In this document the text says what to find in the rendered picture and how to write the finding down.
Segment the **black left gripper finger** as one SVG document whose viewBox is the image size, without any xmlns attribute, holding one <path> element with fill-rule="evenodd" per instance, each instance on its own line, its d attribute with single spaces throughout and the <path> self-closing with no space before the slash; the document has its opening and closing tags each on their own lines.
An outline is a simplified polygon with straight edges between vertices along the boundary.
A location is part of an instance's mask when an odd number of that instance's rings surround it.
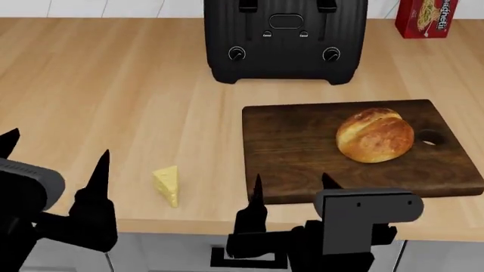
<svg viewBox="0 0 484 272">
<path fill-rule="evenodd" d="M 74 242 L 99 252 L 109 252 L 116 244 L 117 226 L 113 202 L 108 199 L 110 151 L 105 151 L 85 187 L 75 194 L 69 211 L 74 226 Z"/>
<path fill-rule="evenodd" d="M 11 131 L 0 135 L 0 158 L 7 159 L 16 147 L 19 139 L 19 128 L 14 128 Z"/>
</svg>

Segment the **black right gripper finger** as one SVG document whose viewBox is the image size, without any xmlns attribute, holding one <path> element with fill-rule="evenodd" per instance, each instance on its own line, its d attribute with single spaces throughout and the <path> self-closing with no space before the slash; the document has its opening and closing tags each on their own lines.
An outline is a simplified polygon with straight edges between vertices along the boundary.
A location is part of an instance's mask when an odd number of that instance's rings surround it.
<svg viewBox="0 0 484 272">
<path fill-rule="evenodd" d="M 344 240 L 363 237 L 366 230 L 373 232 L 373 245 L 390 244 L 397 233 L 384 215 L 389 208 L 390 192 L 370 188 L 344 189 L 329 174 L 322 174 L 322 221 L 324 250 L 330 242 L 344 236 Z"/>
<path fill-rule="evenodd" d="M 226 252 L 230 258 L 258 258 L 271 252 L 268 243 L 263 239 L 264 235 L 253 235 L 254 233 L 266 233 L 267 215 L 262 181 L 258 174 L 249 204 L 237 212 L 234 232 L 228 235 Z"/>
</svg>

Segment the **yellow cheese wedge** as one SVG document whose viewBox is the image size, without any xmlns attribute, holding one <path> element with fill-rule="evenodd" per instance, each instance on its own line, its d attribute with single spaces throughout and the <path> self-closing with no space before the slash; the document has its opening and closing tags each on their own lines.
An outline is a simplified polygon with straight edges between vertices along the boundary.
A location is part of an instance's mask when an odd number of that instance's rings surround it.
<svg viewBox="0 0 484 272">
<path fill-rule="evenodd" d="M 152 172 L 154 187 L 172 208 L 178 208 L 178 167 L 176 165 Z"/>
</svg>

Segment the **round crusty bread loaf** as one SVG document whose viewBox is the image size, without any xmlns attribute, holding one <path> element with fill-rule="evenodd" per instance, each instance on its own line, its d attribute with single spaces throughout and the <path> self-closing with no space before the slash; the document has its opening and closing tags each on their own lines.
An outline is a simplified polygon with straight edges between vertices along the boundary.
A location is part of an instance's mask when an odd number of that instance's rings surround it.
<svg viewBox="0 0 484 272">
<path fill-rule="evenodd" d="M 336 133 L 338 150 L 356 162 L 398 158 L 414 144 L 414 129 L 389 108 L 369 108 L 350 116 Z"/>
</svg>

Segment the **grey kitchen cabinet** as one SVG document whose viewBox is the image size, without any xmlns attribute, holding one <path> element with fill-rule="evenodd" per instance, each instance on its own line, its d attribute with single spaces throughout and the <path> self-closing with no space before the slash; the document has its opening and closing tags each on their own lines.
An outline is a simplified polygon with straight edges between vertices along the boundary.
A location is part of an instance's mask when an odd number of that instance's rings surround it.
<svg viewBox="0 0 484 272">
<path fill-rule="evenodd" d="M 291 272 L 211 267 L 211 248 L 225 242 L 220 235 L 121 233 L 100 253 L 41 240 L 20 272 Z M 484 243 L 397 240 L 371 251 L 369 272 L 484 272 Z"/>
</svg>

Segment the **dark wooden cutting board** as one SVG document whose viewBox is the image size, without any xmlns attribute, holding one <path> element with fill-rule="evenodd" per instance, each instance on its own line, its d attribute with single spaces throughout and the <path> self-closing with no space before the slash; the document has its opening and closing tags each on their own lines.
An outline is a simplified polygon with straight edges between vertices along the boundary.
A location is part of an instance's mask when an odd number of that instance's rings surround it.
<svg viewBox="0 0 484 272">
<path fill-rule="evenodd" d="M 368 108 L 395 110 L 412 126 L 410 151 L 364 164 L 337 149 L 339 126 Z M 484 178 L 427 99 L 249 106 L 242 110 L 242 129 L 247 189 L 261 181 L 268 204 L 311 203 L 323 174 L 346 189 L 398 187 L 422 197 L 484 192 Z"/>
</svg>

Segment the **black four-slot toaster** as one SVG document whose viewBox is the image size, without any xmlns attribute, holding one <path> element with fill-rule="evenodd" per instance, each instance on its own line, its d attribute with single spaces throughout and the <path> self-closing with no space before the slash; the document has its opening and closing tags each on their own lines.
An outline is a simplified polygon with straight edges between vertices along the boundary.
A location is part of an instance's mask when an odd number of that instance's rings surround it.
<svg viewBox="0 0 484 272">
<path fill-rule="evenodd" d="M 216 81 L 348 83 L 360 63 L 368 0 L 203 0 L 207 63 Z"/>
</svg>

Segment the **red spaghetti box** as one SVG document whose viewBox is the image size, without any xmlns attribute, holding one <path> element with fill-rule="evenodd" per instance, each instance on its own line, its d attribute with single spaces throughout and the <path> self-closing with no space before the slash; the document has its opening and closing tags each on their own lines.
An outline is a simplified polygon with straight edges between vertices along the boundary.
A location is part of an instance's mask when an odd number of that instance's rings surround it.
<svg viewBox="0 0 484 272">
<path fill-rule="evenodd" d="M 395 26 L 405 39 L 446 38 L 458 0 L 400 0 Z"/>
</svg>

